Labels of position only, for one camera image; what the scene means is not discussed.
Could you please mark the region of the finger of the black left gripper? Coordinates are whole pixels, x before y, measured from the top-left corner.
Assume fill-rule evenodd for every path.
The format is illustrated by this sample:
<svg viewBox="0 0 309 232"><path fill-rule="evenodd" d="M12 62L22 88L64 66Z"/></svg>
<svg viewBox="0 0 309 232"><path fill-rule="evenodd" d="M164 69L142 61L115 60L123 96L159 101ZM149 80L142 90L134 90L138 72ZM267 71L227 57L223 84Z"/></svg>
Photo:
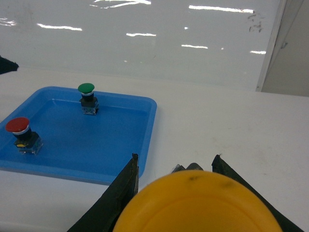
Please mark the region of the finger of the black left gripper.
<svg viewBox="0 0 309 232"><path fill-rule="evenodd" d="M6 58L0 57L0 74L15 72L19 68L19 65Z"/></svg>

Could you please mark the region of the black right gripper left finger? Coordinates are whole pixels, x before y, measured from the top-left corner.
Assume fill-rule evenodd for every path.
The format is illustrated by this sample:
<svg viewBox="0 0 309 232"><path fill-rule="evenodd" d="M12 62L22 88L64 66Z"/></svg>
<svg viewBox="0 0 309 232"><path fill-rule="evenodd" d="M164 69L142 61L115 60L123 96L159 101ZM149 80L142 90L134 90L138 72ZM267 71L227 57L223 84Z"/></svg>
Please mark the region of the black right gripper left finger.
<svg viewBox="0 0 309 232"><path fill-rule="evenodd" d="M111 232L129 201L138 193L138 154L132 158L96 203L69 229L70 232Z"/></svg>

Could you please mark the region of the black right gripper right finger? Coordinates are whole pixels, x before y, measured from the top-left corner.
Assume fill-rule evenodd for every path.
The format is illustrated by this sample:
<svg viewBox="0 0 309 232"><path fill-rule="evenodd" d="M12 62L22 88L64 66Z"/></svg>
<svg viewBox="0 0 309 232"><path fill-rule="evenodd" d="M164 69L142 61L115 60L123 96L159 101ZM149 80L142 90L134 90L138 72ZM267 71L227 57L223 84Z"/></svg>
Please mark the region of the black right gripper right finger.
<svg viewBox="0 0 309 232"><path fill-rule="evenodd" d="M226 177L229 177L248 190L250 190L256 197L258 197L263 204L268 208L272 213L278 224L280 225L283 232L304 232L300 227L294 224L281 212L279 212L274 206L272 206L258 191L256 191L248 182L246 182L233 168L231 168L221 157L216 155L212 162L212 171L214 173L222 174Z"/></svg>

